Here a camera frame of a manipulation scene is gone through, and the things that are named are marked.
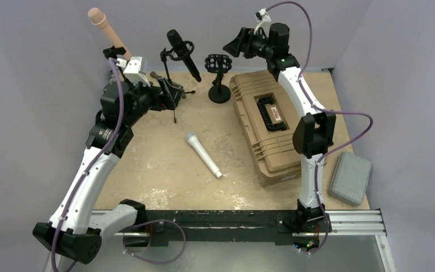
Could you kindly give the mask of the white microphone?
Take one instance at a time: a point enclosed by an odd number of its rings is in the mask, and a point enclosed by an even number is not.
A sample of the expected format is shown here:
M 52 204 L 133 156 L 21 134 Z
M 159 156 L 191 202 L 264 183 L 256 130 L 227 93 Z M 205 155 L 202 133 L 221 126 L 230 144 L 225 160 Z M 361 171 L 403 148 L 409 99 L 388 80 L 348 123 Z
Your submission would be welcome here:
M 185 139 L 187 143 L 195 150 L 195 152 L 199 155 L 199 157 L 203 160 L 208 169 L 212 172 L 212 174 L 217 178 L 221 178 L 223 176 L 220 168 L 217 166 L 215 161 L 210 157 L 209 153 L 206 151 L 204 146 L 201 144 L 199 138 L 194 132 L 188 132 L 185 135 Z

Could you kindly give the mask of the black microphone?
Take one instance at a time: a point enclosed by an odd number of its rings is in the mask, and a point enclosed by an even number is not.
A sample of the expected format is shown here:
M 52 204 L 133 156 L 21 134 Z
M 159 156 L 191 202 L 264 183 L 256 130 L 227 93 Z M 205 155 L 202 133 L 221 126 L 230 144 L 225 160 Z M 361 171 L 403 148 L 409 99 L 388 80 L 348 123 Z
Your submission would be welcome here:
M 191 76 L 197 82 L 201 82 L 202 78 L 200 73 L 191 58 L 191 54 L 194 51 L 194 44 L 191 41 L 184 41 L 175 29 L 171 29 L 167 32 L 167 39 L 172 47 L 171 50 L 167 51 L 167 55 L 173 61 L 182 61 Z

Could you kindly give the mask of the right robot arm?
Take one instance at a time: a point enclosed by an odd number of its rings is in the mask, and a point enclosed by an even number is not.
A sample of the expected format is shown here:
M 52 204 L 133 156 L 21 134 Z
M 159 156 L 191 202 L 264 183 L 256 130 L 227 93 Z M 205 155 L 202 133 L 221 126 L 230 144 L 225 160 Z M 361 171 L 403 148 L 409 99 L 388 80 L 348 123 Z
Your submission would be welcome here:
M 301 191 L 295 214 L 282 224 L 295 232 L 314 230 L 327 221 L 322 196 L 325 154 L 333 143 L 336 115 L 326 113 L 303 77 L 304 69 L 289 52 L 289 27 L 272 23 L 268 33 L 260 27 L 242 27 L 223 47 L 233 57 L 261 57 L 267 70 L 288 94 L 299 116 L 292 144 L 300 156 Z

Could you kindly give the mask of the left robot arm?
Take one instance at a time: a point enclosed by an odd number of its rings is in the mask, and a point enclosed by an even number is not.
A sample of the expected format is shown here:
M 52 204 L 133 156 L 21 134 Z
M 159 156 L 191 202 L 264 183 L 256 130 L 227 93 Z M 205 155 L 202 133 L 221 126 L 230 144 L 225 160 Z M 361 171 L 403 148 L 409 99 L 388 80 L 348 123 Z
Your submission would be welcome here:
M 101 109 L 89 131 L 83 159 L 62 203 L 47 222 L 37 223 L 33 236 L 52 255 L 90 263 L 102 243 L 119 231 L 141 231 L 148 222 L 144 204 L 124 199 L 100 219 L 92 219 L 100 192 L 133 138 L 133 125 L 149 111 L 173 111 L 186 94 L 179 84 L 158 76 L 157 85 L 108 83 Z

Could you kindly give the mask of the black clip microphone stand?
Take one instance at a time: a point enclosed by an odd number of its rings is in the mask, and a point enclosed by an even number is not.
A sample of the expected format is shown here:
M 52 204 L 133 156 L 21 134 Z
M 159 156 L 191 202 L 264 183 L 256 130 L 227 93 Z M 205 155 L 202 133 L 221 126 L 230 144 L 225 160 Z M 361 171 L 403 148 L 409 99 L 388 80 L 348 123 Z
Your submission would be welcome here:
M 127 52 L 127 50 L 124 47 L 115 47 L 115 46 L 111 46 L 110 48 L 106 48 L 103 50 L 103 55 L 106 59 L 108 59 L 109 57 L 112 57 L 114 59 L 118 59 L 118 55 L 124 55 Z M 116 65 L 118 71 L 119 71 L 119 80 L 120 81 L 125 81 L 125 77 L 123 75 L 123 70 L 120 66 Z M 114 73 L 112 71 L 110 71 L 110 82 L 116 82 L 117 81 L 117 77 L 114 75 Z

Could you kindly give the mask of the beige microphone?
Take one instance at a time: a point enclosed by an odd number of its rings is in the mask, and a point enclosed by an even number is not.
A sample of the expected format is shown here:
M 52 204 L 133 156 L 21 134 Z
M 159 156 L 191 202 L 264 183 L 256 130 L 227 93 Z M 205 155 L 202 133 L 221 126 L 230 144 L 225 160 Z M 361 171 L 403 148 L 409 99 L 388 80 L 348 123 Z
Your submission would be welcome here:
M 131 53 L 110 25 L 106 15 L 99 8 L 93 7 L 87 12 L 87 16 L 91 20 L 91 23 L 98 27 L 116 48 L 123 47 L 126 50 L 123 56 L 126 60 L 130 60 L 132 57 Z

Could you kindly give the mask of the grey metal tube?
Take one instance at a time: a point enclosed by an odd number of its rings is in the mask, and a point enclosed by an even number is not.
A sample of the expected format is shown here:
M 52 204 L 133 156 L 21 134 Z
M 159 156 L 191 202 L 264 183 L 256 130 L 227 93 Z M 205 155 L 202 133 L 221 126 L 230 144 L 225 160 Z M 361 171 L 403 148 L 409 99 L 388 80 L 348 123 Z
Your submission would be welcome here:
M 180 85 L 180 84 L 178 84 L 178 83 L 172 81 L 171 79 L 168 79 L 167 77 L 164 77 L 164 76 L 158 75 L 158 74 L 155 73 L 154 71 L 150 72 L 150 77 L 153 78 L 153 79 L 156 79 L 156 80 L 160 80 L 160 79 L 162 79 L 162 80 L 164 80 L 164 81 L 166 82 L 166 84 L 168 84 L 171 88 L 176 89 L 176 90 L 178 90 L 178 91 L 180 91 L 180 92 L 183 92 L 183 93 L 185 92 L 185 91 L 184 91 L 184 88 L 183 88 L 182 85 Z

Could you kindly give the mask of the tan hard plastic case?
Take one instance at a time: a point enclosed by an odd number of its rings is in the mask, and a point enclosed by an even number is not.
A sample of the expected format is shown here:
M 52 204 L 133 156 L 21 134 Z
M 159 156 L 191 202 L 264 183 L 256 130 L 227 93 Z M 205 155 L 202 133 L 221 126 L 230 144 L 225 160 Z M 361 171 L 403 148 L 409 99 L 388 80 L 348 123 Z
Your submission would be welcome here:
M 300 120 L 288 94 L 266 70 L 237 74 L 229 82 L 234 111 L 262 186 L 301 178 L 301 166 L 292 137 Z

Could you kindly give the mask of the black round base shock-mount stand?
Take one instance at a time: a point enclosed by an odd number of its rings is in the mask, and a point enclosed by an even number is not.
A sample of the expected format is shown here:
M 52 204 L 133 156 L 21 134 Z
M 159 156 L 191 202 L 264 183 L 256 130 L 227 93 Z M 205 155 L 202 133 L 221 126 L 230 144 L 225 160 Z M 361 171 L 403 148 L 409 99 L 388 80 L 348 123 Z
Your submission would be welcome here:
M 222 84 L 224 74 L 232 68 L 232 60 L 226 54 L 209 54 L 205 58 L 205 68 L 211 74 L 216 74 L 208 98 L 217 104 L 223 104 L 231 98 L 230 89 Z

